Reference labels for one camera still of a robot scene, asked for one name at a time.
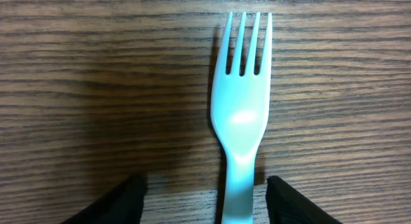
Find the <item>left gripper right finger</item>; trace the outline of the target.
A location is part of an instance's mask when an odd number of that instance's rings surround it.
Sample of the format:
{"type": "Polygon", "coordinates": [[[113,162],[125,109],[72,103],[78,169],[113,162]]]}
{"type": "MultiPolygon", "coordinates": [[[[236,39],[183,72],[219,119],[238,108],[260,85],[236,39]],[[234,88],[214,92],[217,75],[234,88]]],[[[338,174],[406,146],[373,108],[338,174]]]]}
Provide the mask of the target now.
{"type": "Polygon", "coordinates": [[[267,178],[270,224],[342,224],[278,176],[267,178]]]}

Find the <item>pale blue fork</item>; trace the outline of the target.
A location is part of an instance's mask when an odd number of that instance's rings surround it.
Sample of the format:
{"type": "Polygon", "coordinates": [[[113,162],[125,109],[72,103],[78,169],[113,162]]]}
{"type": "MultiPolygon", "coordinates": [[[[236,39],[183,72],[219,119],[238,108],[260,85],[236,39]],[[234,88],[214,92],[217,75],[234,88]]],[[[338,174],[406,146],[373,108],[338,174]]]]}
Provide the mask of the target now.
{"type": "Polygon", "coordinates": [[[222,211],[223,224],[253,222],[256,154],[267,128],[272,71],[273,15],[267,27],[259,73],[254,72],[260,16],[256,15],[244,75],[240,74],[246,15],[241,16],[238,38],[228,73],[227,58],[232,15],[216,59],[211,91],[211,122],[227,159],[222,211]]]}

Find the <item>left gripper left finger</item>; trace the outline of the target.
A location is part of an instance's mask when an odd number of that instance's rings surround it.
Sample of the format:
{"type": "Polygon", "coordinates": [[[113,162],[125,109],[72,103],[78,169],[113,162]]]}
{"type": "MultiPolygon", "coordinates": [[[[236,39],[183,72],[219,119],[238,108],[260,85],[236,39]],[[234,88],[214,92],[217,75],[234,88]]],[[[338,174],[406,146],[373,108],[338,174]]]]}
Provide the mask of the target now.
{"type": "Polygon", "coordinates": [[[146,186],[134,174],[62,224],[140,224],[146,186]]]}

